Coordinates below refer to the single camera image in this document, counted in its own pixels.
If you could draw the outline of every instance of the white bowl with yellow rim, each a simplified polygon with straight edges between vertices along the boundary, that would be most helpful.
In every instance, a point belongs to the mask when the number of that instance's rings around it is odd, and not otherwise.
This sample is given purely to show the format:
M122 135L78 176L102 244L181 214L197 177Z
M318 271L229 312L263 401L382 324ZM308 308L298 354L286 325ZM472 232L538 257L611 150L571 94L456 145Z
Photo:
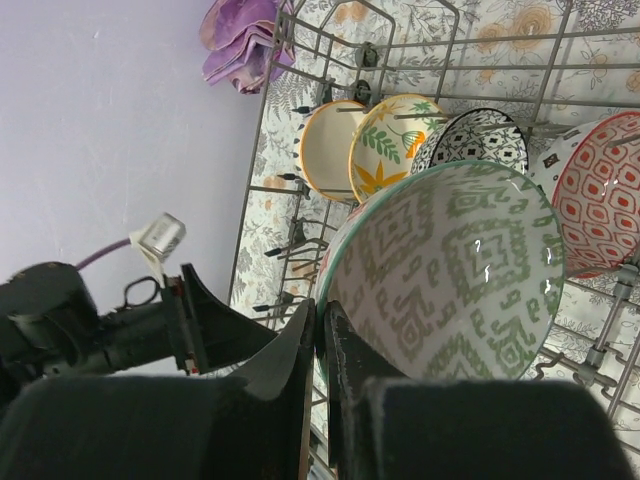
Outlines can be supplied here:
M436 103L412 93L389 97L367 114L349 150L349 181L360 203L409 174L414 155L442 116Z
M309 187L329 200L353 201L349 149L365 118L361 104L338 100L306 114L294 140L296 170Z

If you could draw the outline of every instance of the red geometric pattern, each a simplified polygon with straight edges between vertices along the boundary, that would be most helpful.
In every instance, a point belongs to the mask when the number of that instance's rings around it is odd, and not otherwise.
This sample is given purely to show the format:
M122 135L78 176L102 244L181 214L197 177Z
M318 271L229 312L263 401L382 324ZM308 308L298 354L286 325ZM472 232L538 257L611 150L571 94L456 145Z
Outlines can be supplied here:
M633 255L640 241L640 112L602 122L567 162L552 204L562 224L567 270L612 268Z

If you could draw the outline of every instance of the yellow floral bowl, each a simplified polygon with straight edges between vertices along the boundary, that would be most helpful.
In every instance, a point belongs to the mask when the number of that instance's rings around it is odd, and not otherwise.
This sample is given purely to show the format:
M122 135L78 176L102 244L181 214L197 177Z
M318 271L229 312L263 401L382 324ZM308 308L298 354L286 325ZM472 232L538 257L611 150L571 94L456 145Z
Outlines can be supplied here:
M368 113L349 152L349 181L360 203L406 177L418 148L440 125L438 116L396 116L438 113L438 105L416 94L390 97Z

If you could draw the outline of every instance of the white wall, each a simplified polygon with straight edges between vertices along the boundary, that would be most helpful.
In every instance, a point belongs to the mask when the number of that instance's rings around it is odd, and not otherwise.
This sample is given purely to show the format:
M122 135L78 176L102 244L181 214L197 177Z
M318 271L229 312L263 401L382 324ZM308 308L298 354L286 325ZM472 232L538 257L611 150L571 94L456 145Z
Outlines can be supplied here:
M188 231L168 272L225 298L260 99L202 80L211 2L0 2L0 281L168 211ZM127 249L84 276L105 311L146 273Z

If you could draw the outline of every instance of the black and white patterned bowl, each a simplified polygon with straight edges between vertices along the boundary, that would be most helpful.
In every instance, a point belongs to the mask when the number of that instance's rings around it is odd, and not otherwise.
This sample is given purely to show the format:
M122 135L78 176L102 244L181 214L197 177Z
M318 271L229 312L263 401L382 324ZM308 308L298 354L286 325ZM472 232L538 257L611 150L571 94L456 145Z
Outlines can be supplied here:
M420 146L410 173L459 160L495 162L520 173L529 169L524 135L509 115L494 108L476 108L449 120Z

